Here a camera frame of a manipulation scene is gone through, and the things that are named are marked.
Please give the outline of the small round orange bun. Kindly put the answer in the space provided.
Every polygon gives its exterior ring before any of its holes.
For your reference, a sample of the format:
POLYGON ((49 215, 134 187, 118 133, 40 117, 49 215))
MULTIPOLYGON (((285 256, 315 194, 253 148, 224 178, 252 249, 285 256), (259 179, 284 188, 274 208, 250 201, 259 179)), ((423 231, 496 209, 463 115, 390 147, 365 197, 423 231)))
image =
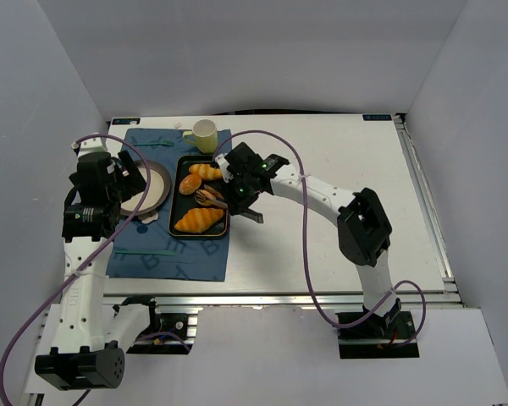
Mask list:
POLYGON ((215 196, 204 189, 198 189, 194 197, 196 202, 201 206, 212 206, 215 201, 215 196))

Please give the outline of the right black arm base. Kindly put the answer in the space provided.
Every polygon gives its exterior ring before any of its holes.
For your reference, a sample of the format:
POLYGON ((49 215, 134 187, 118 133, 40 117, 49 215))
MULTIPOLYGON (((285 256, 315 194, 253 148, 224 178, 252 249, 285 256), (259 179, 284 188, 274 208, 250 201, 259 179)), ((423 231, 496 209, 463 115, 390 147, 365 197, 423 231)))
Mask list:
POLYGON ((402 311, 390 327, 367 322, 338 330, 341 359, 417 359, 416 328, 410 311, 402 311))

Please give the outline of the metal tongs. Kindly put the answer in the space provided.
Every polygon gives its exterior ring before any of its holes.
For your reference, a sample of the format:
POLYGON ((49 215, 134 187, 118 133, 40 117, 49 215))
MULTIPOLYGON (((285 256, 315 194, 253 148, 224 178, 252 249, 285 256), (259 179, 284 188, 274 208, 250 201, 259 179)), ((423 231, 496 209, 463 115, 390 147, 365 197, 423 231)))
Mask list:
POLYGON ((224 201, 223 196, 217 192, 217 190, 206 184, 195 192, 194 198, 196 203, 200 206, 213 206, 222 210, 228 209, 228 205, 224 201))

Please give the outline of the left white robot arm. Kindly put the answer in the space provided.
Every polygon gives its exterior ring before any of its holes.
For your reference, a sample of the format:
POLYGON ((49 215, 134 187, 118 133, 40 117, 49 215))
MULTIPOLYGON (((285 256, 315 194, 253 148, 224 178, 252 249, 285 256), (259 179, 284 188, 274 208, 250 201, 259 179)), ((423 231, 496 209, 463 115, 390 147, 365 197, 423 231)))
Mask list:
POLYGON ((108 139, 91 134, 72 145, 77 166, 63 209, 60 315, 50 349, 35 361, 35 373, 61 391, 118 387, 127 350, 152 321, 146 304, 127 304, 109 324, 102 318, 113 241, 131 221, 121 206, 135 195, 145 199, 151 182, 131 157, 137 149, 126 143, 113 156, 108 139))

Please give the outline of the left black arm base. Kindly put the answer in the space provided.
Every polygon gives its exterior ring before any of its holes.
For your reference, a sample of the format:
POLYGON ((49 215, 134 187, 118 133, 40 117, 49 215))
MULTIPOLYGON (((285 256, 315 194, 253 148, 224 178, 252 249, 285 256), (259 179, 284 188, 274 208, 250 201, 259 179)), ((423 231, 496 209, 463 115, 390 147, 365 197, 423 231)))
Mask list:
POLYGON ((150 295, 127 297, 121 304, 113 305, 113 319, 116 320, 124 308, 133 305, 147 307, 149 325, 139 332, 136 341, 125 352, 143 355, 187 355, 193 344, 188 340, 189 315, 186 313, 165 313, 158 308, 157 300, 150 295))

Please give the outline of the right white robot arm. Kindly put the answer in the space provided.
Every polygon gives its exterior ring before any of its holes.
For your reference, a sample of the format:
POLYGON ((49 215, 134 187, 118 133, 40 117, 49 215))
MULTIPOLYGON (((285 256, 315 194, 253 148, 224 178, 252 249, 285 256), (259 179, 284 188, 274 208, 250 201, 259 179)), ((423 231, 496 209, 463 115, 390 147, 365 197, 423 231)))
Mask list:
POLYGON ((362 321, 389 328, 400 312, 388 262, 392 227, 373 190, 351 192, 334 187, 306 176, 282 156, 263 159, 244 142, 213 161, 223 174, 221 193, 230 215, 262 223, 263 215, 251 205, 268 193, 306 205, 336 226, 340 252, 356 266, 360 278, 362 321))

